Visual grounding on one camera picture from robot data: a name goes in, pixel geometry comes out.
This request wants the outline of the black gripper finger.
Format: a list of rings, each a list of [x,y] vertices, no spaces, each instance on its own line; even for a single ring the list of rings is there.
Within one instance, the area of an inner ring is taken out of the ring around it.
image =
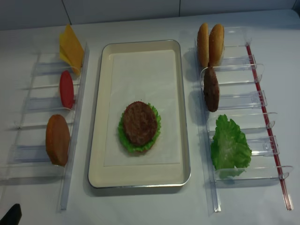
[[[19,225],[21,217],[21,212],[7,212],[6,215],[0,220],[0,225]]]

